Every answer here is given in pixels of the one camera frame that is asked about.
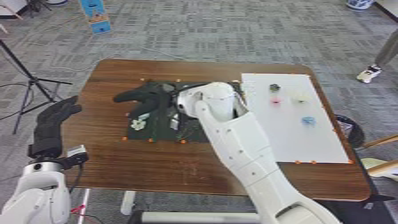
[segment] tripod stand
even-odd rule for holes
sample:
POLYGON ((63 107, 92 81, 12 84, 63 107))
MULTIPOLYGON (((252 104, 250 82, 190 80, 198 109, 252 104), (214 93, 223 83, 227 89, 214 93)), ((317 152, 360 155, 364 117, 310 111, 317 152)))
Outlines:
POLYGON ((26 0, 26 4, 30 9, 30 18, 33 18, 33 12, 40 11, 40 6, 44 6, 47 11, 51 11, 46 3, 40 0, 26 0))
POLYGON ((1 39, 0 39, 0 46, 3 48, 3 51, 8 55, 14 63, 15 63, 15 66, 19 67, 19 69, 24 73, 24 76, 28 77, 28 87, 26 87, 24 97, 23 97, 23 101, 21 101, 21 108, 19 108, 19 111, 17 111, 17 118, 15 118, 14 130, 12 130, 12 134, 15 134, 23 114, 26 114, 30 111, 39 109, 46 104, 56 102, 55 97, 56 97, 58 86, 60 86, 60 84, 71 85, 71 83, 55 81, 55 80, 49 80, 49 79, 40 79, 40 78, 33 77, 33 75, 30 74, 30 72, 28 72, 28 70, 26 70, 23 64, 21 64, 21 61, 15 58, 15 55, 14 55, 1 39), (56 84, 53 91, 47 90, 47 88, 42 86, 40 82, 49 82, 49 83, 56 84), (42 93, 42 95, 46 97, 46 102, 42 102, 37 106, 33 106, 28 110, 24 110, 26 100, 28 100, 28 92, 30 92, 31 86, 37 87, 39 92, 42 93))

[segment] black tripod leg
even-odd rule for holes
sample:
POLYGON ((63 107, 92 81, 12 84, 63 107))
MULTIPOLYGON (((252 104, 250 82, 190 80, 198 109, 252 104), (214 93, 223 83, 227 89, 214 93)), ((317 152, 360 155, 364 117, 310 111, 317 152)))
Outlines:
POLYGON ((53 82, 53 83, 58 83, 58 84, 71 85, 69 82, 62 82, 62 81, 51 80, 51 79, 42 79, 42 78, 39 78, 39 81, 42 81, 42 82, 53 82))
POLYGON ((55 89, 53 89, 53 94, 51 94, 51 99, 55 100, 55 97, 58 97, 60 98, 60 96, 58 96, 58 94, 56 94, 56 92, 58 92, 58 86, 60 86, 60 83, 56 83, 55 84, 55 89))
POLYGON ((15 134, 17 126, 19 126, 19 122, 21 122, 21 115, 23 115, 23 110, 24 110, 24 106, 26 106, 30 88, 31 88, 31 83, 28 83, 28 88, 26 88, 26 92, 24 92, 24 97, 23 97, 21 108, 19 108, 19 112, 17 112, 17 118, 15 118, 15 125, 14 125, 12 135, 15 134))
POLYGON ((49 9, 49 7, 47 7, 46 3, 42 3, 42 1, 40 1, 40 0, 37 0, 37 2, 39 2, 39 3, 40 3, 40 5, 46 7, 47 11, 53 11, 53 10, 49 9))
POLYGON ((53 99, 51 99, 51 96, 49 96, 49 94, 47 94, 47 92, 46 92, 46 90, 44 90, 44 88, 42 88, 42 86, 40 86, 40 84, 37 83, 37 78, 31 76, 31 74, 30 74, 30 72, 28 72, 28 70, 26 70, 26 67, 23 66, 21 61, 19 61, 19 59, 15 58, 15 55, 14 55, 14 53, 12 53, 12 51, 10 51, 10 49, 8 49, 8 47, 7 47, 7 45, 5 45, 5 43, 3 43, 1 40, 0 40, 0 46, 1 46, 1 48, 3 48, 5 53, 8 54, 8 57, 12 58, 12 61, 14 61, 14 63, 15 63, 15 65, 17 65, 17 67, 21 68, 21 71, 23 71, 23 73, 24 73, 28 79, 35 82, 35 86, 37 86, 37 88, 39 88, 39 91, 40 91, 42 95, 46 96, 47 101, 49 101, 49 102, 55 102, 53 99))
POLYGON ((33 18, 33 6, 31 6, 31 0, 26 0, 28 4, 28 11, 30 11, 30 18, 33 18))

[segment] black glove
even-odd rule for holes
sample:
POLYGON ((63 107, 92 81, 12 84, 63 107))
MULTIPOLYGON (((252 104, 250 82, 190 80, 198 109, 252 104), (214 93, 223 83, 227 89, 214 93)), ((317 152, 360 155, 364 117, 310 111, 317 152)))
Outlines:
POLYGON ((149 113, 159 108, 159 105, 170 104, 170 93, 174 86, 147 82, 136 89, 118 93, 113 97, 113 102, 138 101, 140 105, 131 110, 127 117, 134 119, 142 114, 149 113))
POLYGON ((62 154, 60 125, 69 116, 81 111, 81 106, 74 105, 78 97, 55 103, 37 116, 37 126, 33 129, 33 144, 28 147, 28 157, 55 159, 62 154))

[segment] gray carpet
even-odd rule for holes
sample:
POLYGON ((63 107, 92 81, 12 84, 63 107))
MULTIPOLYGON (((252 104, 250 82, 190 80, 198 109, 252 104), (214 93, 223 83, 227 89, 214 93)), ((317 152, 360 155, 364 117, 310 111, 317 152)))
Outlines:
MULTIPOLYGON (((111 33, 92 36, 76 0, 42 10, 24 21, 1 21, 0 33, 12 51, 42 77, 71 81, 60 95, 78 94, 102 58, 186 60, 234 63, 296 63, 316 73, 333 112, 360 123, 367 140, 398 133, 398 58, 369 85, 355 74, 373 62, 396 23, 371 7, 353 12, 342 0, 104 0, 111 33)), ((26 79, 0 55, 0 84, 26 79)), ((19 106, 23 88, 0 88, 0 116, 19 106)), ((35 91, 31 106, 42 97, 35 91)), ((0 205, 12 194, 28 162, 33 118, 23 117, 17 135, 14 118, 0 121, 0 205)), ((398 144, 360 152, 360 157, 398 159, 398 144)), ((398 183, 373 179, 380 192, 398 197, 398 183)), ((72 203, 78 204, 74 192, 72 203)), ((104 223, 122 223, 122 192, 94 190, 88 213, 104 223)), ((250 211, 246 198, 140 193, 136 206, 165 211, 250 211)), ((398 220, 398 202, 387 203, 398 220)))

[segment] wooden table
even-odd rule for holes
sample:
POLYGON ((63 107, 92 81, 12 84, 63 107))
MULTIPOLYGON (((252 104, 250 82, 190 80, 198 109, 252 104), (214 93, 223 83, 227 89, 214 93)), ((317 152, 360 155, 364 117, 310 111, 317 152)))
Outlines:
MULTIPOLYGON (((348 157, 355 161, 319 84, 305 66, 102 60, 79 94, 83 112, 72 115, 62 128, 63 146, 83 144, 88 151, 90 160, 85 164, 79 187, 245 195, 209 144, 122 141, 127 126, 124 114, 133 103, 111 101, 117 93, 142 85, 140 79, 230 81, 239 79, 243 72, 310 75, 348 157)), ((309 198, 349 201, 367 198, 369 186, 357 161, 353 164, 278 165, 293 186, 309 198)), ((74 174, 74 171, 67 174, 69 183, 74 174)))

